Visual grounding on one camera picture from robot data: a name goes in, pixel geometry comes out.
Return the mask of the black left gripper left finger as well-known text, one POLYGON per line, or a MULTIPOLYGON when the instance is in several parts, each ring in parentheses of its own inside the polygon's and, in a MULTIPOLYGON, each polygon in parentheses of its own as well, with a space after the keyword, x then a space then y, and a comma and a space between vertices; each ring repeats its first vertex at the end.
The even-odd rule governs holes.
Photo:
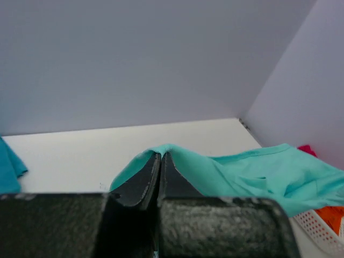
POLYGON ((1 257, 154 257, 161 155, 109 193, 1 195, 1 257))

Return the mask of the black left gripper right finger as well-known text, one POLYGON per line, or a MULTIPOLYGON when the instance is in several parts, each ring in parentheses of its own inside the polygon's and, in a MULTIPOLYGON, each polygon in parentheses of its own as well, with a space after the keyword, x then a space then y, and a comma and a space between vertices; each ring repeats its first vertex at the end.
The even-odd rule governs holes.
POLYGON ((165 154, 157 198, 159 257, 300 257, 290 222, 266 198, 206 197, 165 154))

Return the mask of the mint green t-shirt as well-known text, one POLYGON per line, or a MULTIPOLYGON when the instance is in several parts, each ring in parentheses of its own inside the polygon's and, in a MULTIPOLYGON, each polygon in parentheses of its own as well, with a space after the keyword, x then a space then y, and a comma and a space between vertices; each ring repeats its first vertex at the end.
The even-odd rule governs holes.
POLYGON ((181 175, 205 196, 270 198, 289 217, 343 205, 343 171, 288 144, 218 157, 172 144, 153 147, 135 156, 110 189, 138 173, 154 153, 170 154, 181 175))

